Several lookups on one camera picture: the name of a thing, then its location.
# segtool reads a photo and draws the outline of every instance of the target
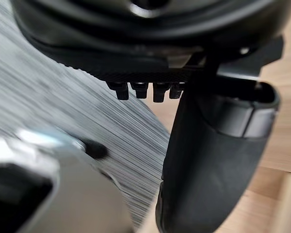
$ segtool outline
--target black rubber grip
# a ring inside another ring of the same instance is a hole
[[[248,186],[278,107],[266,83],[247,100],[184,91],[163,166],[161,233],[216,231]]]

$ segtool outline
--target silver metal part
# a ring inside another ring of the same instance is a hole
[[[19,130],[0,138],[0,166],[14,164],[53,182],[52,193],[17,233],[129,233],[119,189],[84,145],[60,130]]]

